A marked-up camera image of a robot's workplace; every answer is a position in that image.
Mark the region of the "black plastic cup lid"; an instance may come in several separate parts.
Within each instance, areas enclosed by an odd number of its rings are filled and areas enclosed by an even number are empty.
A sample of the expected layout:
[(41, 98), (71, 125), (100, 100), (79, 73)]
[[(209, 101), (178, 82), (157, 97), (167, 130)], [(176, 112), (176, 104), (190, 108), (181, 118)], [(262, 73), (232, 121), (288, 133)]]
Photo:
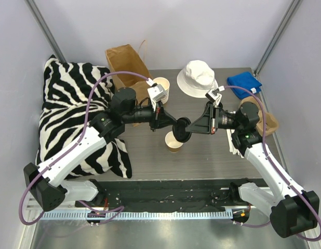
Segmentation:
[(191, 133), (185, 130), (190, 124), (191, 121), (187, 117), (181, 117), (172, 126), (173, 135), (178, 142), (186, 143), (191, 138)]

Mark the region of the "brown paper coffee cup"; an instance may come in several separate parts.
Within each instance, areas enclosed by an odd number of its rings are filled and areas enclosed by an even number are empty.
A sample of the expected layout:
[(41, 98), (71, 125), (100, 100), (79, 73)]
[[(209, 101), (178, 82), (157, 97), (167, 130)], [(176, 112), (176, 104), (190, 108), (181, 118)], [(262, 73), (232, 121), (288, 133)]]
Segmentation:
[(183, 143), (176, 140), (172, 131), (170, 131), (166, 134), (165, 144), (166, 144), (168, 150), (172, 153), (178, 152), (183, 145)]

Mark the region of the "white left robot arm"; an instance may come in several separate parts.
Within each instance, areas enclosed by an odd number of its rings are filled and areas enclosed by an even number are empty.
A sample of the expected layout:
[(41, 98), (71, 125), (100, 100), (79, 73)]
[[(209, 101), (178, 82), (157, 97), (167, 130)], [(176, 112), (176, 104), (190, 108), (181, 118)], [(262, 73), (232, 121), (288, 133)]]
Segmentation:
[(96, 180), (70, 183), (65, 178), (83, 160), (121, 135), (126, 124), (147, 122), (151, 130), (177, 124), (161, 102), (166, 96), (164, 88), (153, 85), (148, 94), (148, 105), (138, 106), (134, 89), (119, 89), (109, 107), (89, 122), (80, 137), (39, 165), (29, 163), (24, 167), (27, 190), (43, 211), (69, 201), (84, 201), (94, 207), (104, 203), (106, 191)]

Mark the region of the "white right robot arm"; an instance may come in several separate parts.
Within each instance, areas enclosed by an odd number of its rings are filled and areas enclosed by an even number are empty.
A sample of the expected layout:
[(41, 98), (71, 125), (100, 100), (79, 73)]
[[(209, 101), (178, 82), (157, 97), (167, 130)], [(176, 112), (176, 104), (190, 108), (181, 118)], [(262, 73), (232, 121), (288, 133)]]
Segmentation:
[(258, 107), (243, 103), (236, 113), (207, 103), (204, 113), (185, 131), (213, 134), (218, 129), (232, 129), (232, 144), (260, 173), (270, 192), (248, 180), (229, 191), (233, 204), (248, 202), (266, 215), (275, 232), (282, 238), (314, 229), (318, 225), (319, 197), (297, 184), (270, 152), (256, 130), (260, 120)]

